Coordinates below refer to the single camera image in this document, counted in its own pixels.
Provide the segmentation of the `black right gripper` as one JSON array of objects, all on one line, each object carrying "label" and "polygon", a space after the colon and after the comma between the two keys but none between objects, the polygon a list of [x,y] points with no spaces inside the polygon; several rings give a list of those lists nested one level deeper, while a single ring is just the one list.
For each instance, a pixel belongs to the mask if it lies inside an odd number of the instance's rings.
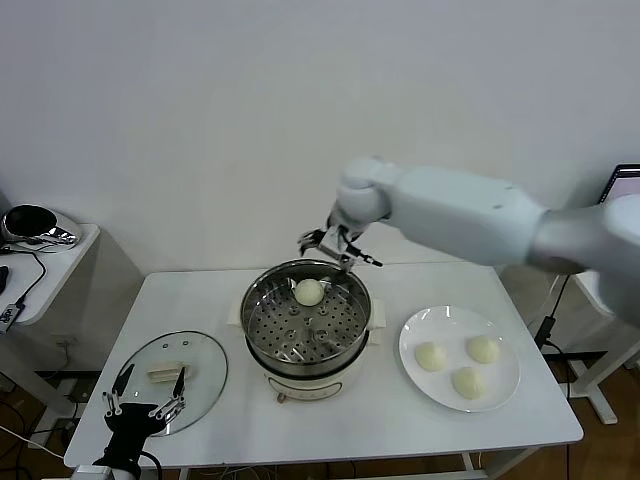
[{"label": "black right gripper", "polygon": [[326,231],[314,229],[303,233],[298,240],[299,254],[304,257],[310,251],[323,251],[320,244],[352,244],[364,233],[364,224],[345,212],[331,212]]}]

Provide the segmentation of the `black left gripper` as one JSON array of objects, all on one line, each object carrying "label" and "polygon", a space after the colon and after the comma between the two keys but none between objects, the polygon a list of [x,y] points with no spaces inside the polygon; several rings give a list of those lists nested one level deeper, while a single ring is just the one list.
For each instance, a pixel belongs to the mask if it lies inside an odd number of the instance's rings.
[{"label": "black left gripper", "polygon": [[184,409],[185,367],[181,368],[171,396],[165,403],[158,407],[142,403],[120,406],[120,398],[133,370],[134,365],[129,364],[117,375],[111,390],[102,392],[104,421],[111,438],[102,457],[94,461],[97,466],[139,469],[138,461],[146,440],[166,427],[165,420],[173,420]]}]

